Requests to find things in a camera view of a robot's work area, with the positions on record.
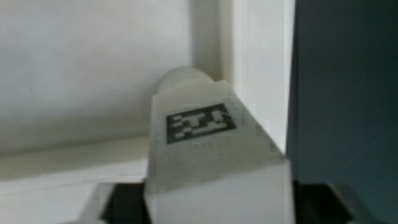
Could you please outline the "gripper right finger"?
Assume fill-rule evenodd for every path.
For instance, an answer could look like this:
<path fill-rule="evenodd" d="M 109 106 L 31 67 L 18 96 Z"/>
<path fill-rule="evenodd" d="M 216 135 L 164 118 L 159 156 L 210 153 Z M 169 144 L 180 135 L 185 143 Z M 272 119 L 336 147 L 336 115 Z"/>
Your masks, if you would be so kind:
<path fill-rule="evenodd" d="M 351 187 L 342 184 L 331 184 L 329 187 L 352 216 L 349 224 L 374 224 L 370 211 Z"/>

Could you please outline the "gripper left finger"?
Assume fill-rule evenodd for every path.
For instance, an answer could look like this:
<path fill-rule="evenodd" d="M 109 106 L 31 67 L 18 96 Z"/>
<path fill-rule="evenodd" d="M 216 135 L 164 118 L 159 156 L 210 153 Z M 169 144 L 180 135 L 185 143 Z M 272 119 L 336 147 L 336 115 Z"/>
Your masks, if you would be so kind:
<path fill-rule="evenodd" d="M 86 204 L 79 224 L 105 224 L 102 220 L 102 215 L 114 193 L 116 185 L 113 183 L 102 183 L 95 187 L 95 192 L 89 197 L 89 202 Z"/>

